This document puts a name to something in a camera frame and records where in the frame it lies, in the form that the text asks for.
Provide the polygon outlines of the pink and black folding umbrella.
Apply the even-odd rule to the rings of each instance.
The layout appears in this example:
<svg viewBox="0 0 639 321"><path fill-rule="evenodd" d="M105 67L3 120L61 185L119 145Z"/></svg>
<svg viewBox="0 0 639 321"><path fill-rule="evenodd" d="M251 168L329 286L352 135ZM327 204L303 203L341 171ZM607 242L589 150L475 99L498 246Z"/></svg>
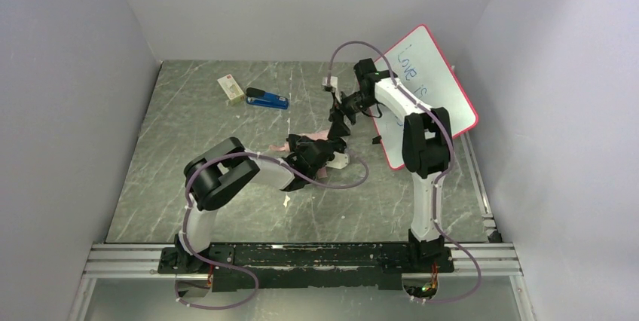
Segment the pink and black folding umbrella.
<svg viewBox="0 0 639 321"><path fill-rule="evenodd" d="M290 134L293 137L293 140L289 141L288 139L282 145L269 145L269 149L271 151L286 151L292 152L292 142L312 142L316 140L327 140L328 130L322 130L317 133L302 133L302 134ZM320 168L316 174L319 179L324 179L327 177L327 167L324 166Z"/></svg>

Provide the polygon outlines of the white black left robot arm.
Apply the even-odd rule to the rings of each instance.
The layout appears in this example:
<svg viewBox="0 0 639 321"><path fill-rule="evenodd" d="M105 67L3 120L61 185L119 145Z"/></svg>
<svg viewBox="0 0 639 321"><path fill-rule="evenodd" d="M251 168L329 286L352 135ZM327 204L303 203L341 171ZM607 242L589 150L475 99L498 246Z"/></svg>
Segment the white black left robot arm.
<svg viewBox="0 0 639 321"><path fill-rule="evenodd" d="M347 144L342 138L321 135L290 134L286 138L289 154L274 162L263 157L226 158L209 166L207 162L229 154L248 152L236 137L230 137L190 162L184 169L185 187L194 209L188 217L186 235L178 233L176 251L186 264L193 252L209 248L216 214L250 182L269 185L280 191L302 189L316 180L326 164L343 154Z"/></svg>

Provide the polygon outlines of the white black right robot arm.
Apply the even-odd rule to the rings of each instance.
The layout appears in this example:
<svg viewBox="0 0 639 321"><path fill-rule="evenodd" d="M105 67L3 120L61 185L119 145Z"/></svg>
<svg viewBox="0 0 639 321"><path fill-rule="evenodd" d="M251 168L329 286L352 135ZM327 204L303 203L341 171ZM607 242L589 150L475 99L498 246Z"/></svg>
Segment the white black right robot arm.
<svg viewBox="0 0 639 321"><path fill-rule="evenodd" d="M392 69L380 71L372 59L360 60L353 70L359 89L350 95L338 90L338 82L331 75L323 79L323 89L333 98L328 137L349 136L349 126L355 124L356 116L373 105L383 105L402 119L401 155L414 186L408 242L416 259L435 258L445 251L440 222L442 186L454 157L448 111L419 100Z"/></svg>

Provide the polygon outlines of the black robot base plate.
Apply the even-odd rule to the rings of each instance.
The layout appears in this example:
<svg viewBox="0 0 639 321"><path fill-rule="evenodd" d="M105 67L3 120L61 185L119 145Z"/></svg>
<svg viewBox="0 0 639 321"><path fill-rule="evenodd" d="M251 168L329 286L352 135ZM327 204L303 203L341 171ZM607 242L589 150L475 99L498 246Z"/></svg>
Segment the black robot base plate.
<svg viewBox="0 0 639 321"><path fill-rule="evenodd" d="M189 255L180 244L162 249L159 274L212 276L213 292L376 286L401 290L405 274L451 273L451 249L412 242L212 243L201 252L213 264Z"/></svg>

